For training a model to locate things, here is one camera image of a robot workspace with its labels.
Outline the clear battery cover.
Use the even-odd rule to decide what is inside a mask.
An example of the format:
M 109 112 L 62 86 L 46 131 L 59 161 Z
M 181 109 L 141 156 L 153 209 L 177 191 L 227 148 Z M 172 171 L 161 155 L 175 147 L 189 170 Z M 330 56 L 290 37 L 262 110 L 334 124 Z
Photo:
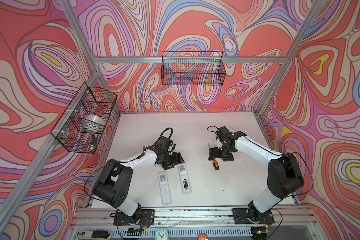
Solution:
M 203 162 L 201 162 L 199 160 L 197 160 L 196 163 L 202 168 L 204 168 L 206 166 Z

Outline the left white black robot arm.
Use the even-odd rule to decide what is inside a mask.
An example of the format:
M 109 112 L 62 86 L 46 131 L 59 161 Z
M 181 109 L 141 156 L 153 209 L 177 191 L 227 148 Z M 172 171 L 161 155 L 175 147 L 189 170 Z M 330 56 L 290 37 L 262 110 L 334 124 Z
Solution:
M 133 174 L 153 165 L 168 170 L 184 162 L 180 153 L 152 148 L 143 148 L 142 153 L 124 161 L 111 159 L 94 183 L 93 195 L 117 209 L 128 224 L 138 224 L 143 218 L 142 207 L 129 196 Z

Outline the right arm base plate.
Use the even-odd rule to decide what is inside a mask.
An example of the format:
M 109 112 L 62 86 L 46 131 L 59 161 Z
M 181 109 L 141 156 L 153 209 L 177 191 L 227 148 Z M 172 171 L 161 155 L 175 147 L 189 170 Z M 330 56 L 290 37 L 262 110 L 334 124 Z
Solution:
M 272 225 L 275 223 L 271 210 L 259 213 L 255 208 L 233 208 L 235 224 Z

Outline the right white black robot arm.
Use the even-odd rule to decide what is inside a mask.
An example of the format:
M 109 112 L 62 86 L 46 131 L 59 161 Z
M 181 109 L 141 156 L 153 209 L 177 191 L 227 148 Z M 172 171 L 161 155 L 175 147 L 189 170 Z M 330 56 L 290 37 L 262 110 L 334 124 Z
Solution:
M 304 186 L 304 177 L 294 154 L 273 151 L 245 133 L 231 132 L 226 127 L 218 128 L 215 134 L 217 146 L 209 148 L 210 160 L 232 162 L 233 153 L 242 152 L 268 170 L 267 187 L 248 204 L 246 218 L 250 223 L 260 223 L 275 205 Z

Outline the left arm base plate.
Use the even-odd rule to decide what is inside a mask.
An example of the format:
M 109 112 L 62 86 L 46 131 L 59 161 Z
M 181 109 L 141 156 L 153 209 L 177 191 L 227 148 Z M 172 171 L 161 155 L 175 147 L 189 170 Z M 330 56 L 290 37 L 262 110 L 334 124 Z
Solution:
M 114 226 L 151 226 L 154 224 L 155 210 L 142 209 L 137 210 L 132 216 L 117 210 L 110 214 L 114 218 Z

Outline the orange handled screwdriver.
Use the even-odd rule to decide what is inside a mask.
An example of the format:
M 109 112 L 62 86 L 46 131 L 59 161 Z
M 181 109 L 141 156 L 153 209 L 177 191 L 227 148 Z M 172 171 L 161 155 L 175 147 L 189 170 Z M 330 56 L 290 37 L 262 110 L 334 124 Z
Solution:
M 216 170 L 216 171 L 220 169 L 220 167 L 219 167 L 219 164 L 218 164 L 217 160 L 212 161 L 212 163 L 213 163 L 213 166 L 214 166 L 214 168 L 215 168 L 215 170 Z

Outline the white remote with batteries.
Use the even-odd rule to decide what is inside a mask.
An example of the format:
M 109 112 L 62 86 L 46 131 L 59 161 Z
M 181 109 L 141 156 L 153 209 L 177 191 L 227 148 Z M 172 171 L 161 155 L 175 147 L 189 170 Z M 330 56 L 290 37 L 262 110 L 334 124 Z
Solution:
M 189 194 L 192 192 L 191 190 L 191 184 L 188 176 L 188 170 L 185 163 L 178 165 L 179 170 L 179 176 L 180 176 L 180 182 L 182 187 L 182 193 L 183 194 Z

